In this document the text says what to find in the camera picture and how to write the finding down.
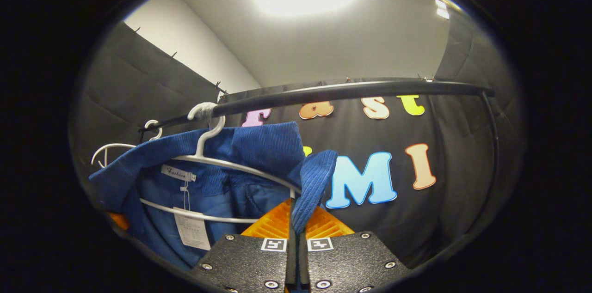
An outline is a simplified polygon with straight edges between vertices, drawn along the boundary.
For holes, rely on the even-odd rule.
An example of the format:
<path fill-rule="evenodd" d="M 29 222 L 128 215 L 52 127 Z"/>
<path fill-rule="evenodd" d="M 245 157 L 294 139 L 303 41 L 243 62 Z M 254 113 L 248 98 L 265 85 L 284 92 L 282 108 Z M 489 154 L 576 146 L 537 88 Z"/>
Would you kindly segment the black backdrop cloth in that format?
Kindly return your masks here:
<path fill-rule="evenodd" d="M 305 156 L 324 150 L 338 154 L 318 207 L 356 232 L 376 234 L 409 268 L 493 221 L 514 191 L 527 147 L 520 88 L 505 57 L 468 15 L 452 11 L 450 19 L 435 80 L 492 89 L 499 133 L 498 175 L 469 231 L 493 164 L 493 137 L 478 97 L 419 95 L 412 113 L 402 98 L 386 96 L 389 116 L 382 120 L 368 117 L 370 108 L 359 98 L 332 101 L 332 114 L 310 120 L 300 117 L 302 105 L 259 114 L 258 126 L 295 122 Z M 209 82 L 183 64 L 171 62 L 172 74 L 165 74 L 165 59 L 160 49 L 118 24 L 92 62 L 73 126 L 74 160 L 90 196 L 97 198 L 89 176 L 102 169 L 90 165 L 100 145 L 136 142 L 139 128 L 151 118 L 188 114 L 215 97 Z M 224 129 L 245 128 L 247 115 L 228 116 Z M 161 138 L 207 128 L 207 121 L 176 125 Z"/>

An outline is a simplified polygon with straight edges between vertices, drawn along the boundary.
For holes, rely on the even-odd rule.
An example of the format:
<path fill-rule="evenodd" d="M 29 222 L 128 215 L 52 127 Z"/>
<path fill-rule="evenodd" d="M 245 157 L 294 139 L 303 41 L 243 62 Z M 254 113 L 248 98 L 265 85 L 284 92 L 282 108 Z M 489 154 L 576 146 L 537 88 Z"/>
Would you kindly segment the black metal clothes rack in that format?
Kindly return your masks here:
<path fill-rule="evenodd" d="M 163 128 L 169 125 L 188 124 L 195 120 L 212 120 L 218 118 L 220 122 L 223 122 L 225 116 L 245 113 L 250 110 L 276 108 L 296 104 L 304 105 L 321 101 L 366 98 L 370 96 L 378 96 L 379 94 L 387 96 L 412 94 L 427 96 L 476 96 L 480 99 L 484 106 L 484 111 L 487 114 L 488 124 L 490 125 L 491 135 L 493 137 L 493 164 L 491 165 L 491 178 L 490 181 L 487 182 L 487 191 L 483 194 L 481 207 L 479 208 L 479 211 L 476 212 L 471 225 L 468 226 L 467 229 L 468 231 L 471 230 L 486 208 L 487 198 L 490 197 L 491 188 L 497 178 L 499 170 L 499 133 L 490 100 L 491 97 L 495 96 L 495 93 L 488 87 L 461 82 L 442 82 L 440 80 L 427 82 L 425 80 L 404 79 L 307 87 L 304 89 L 266 94 L 218 105 L 214 105 L 211 102 L 203 102 L 194 106 L 188 114 L 165 120 L 157 124 L 147 124 L 146 127 L 139 129 L 139 132 L 143 134 L 152 129 Z"/>

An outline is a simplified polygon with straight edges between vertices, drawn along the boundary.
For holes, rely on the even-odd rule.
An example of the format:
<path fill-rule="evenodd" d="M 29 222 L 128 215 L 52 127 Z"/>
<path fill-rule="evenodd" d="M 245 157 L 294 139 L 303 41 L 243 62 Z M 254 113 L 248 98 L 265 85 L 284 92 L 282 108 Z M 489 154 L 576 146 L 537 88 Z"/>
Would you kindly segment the white plastic hanger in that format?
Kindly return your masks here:
<path fill-rule="evenodd" d="M 195 105 L 190 112 L 187 114 L 187 120 L 192 121 L 195 118 L 205 118 L 208 121 L 213 120 L 213 110 L 216 108 L 217 104 L 213 102 L 203 102 L 198 105 Z M 237 163 L 228 162 L 225 160 L 215 159 L 215 158 L 208 158 L 204 154 L 205 143 L 207 140 L 210 140 L 216 135 L 218 135 L 225 126 L 225 116 L 221 116 L 216 123 L 216 126 L 209 131 L 203 133 L 197 141 L 197 148 L 195 150 L 195 154 L 193 155 L 186 155 L 186 156 L 179 156 L 174 158 L 175 160 L 181 160 L 186 162 L 195 162 L 195 163 L 203 163 L 211 166 L 219 166 L 219 167 L 226 167 L 229 169 L 233 169 L 236 171 L 243 171 L 245 173 L 249 173 L 255 175 L 257 177 L 265 178 L 269 181 L 278 183 L 279 185 L 285 186 L 290 190 L 290 197 L 294 198 L 297 194 L 302 194 L 302 190 L 295 186 L 293 183 L 285 181 L 281 178 L 274 177 L 268 173 L 264 173 L 264 171 L 260 171 L 254 169 L 253 167 L 247 167 L 243 165 L 239 165 Z M 155 204 L 154 202 L 144 200 L 140 198 L 140 202 L 143 205 L 148 205 L 149 207 L 156 208 L 161 211 L 165 211 L 167 213 L 173 213 L 177 215 L 182 215 L 189 217 L 191 219 L 198 219 L 198 220 L 209 220 L 209 221 L 216 221 L 219 223 L 233 223 L 233 224 L 252 224 L 255 223 L 255 219 L 233 219 L 233 218 L 224 218 L 224 217 L 216 217 L 216 216 L 209 216 L 202 213 L 197 213 L 190 211 L 188 209 L 176 209 L 176 208 L 169 208 L 163 205 Z"/>
<path fill-rule="evenodd" d="M 148 128 L 150 126 L 155 126 L 158 123 L 157 120 L 149 120 L 146 122 L 146 124 L 144 125 L 144 128 Z M 144 133 L 146 133 L 146 131 L 140 131 L 140 139 L 143 137 Z M 143 142 L 142 140 L 140 140 L 140 144 L 142 143 L 147 143 L 147 142 L 151 142 L 153 140 L 157 140 L 160 139 L 163 135 L 163 128 L 158 128 L 157 129 L 157 134 L 154 137 L 151 137 L 148 141 Z M 129 148 L 135 148 L 137 147 L 137 145 L 134 144 L 124 144 L 124 143 L 110 143 L 110 144 L 106 144 L 100 148 L 98 148 L 95 153 L 93 154 L 92 158 L 91 158 L 91 162 L 90 165 L 94 165 L 95 162 L 98 163 L 98 165 L 101 168 L 104 168 L 106 166 L 108 166 L 108 150 L 110 148 L 125 148 L 125 149 L 129 149 Z M 99 156 L 99 154 L 102 153 L 102 161 L 97 159 L 97 157 Z"/>

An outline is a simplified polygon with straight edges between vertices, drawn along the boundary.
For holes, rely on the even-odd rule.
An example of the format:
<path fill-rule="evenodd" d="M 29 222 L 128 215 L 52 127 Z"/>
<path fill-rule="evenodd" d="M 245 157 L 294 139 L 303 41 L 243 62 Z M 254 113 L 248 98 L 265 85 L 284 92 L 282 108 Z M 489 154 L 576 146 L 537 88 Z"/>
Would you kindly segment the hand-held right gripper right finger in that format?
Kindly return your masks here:
<path fill-rule="evenodd" d="M 365 293 L 396 284 L 410 269 L 370 231 L 354 232 L 322 208 L 298 246 L 298 280 L 305 293 Z"/>

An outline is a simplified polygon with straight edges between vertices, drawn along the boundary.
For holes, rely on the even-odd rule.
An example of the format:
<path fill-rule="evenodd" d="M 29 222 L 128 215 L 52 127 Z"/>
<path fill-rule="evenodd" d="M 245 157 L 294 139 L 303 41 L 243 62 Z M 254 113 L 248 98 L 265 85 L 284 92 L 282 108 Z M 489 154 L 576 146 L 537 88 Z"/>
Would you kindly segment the blue corduroy jacket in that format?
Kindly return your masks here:
<path fill-rule="evenodd" d="M 226 234 L 239 234 L 246 226 L 207 220 L 198 238 L 202 246 L 188 245 L 182 240 L 188 234 L 179 232 L 176 215 L 142 200 L 215 217 L 259 219 L 290 196 L 285 186 L 243 171 L 178 160 L 178 156 L 195 154 L 203 133 L 197 129 L 140 144 L 89 176 L 104 209 L 125 216 L 129 235 L 186 271 L 197 265 L 210 243 Z M 295 122 L 222 129 L 205 142 L 203 153 L 264 171 L 300 188 L 302 194 L 290 218 L 296 233 L 304 230 L 320 204 L 338 159 L 332 150 L 305 156 Z"/>

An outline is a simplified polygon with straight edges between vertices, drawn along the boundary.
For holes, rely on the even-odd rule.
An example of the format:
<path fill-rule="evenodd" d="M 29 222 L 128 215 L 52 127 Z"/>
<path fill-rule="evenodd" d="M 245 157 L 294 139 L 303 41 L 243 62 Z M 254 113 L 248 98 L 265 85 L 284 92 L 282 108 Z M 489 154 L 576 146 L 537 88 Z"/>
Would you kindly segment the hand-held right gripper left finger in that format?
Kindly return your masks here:
<path fill-rule="evenodd" d="M 241 234 L 225 234 L 191 275 L 231 293 L 290 293 L 297 287 L 293 199 L 275 206 Z"/>

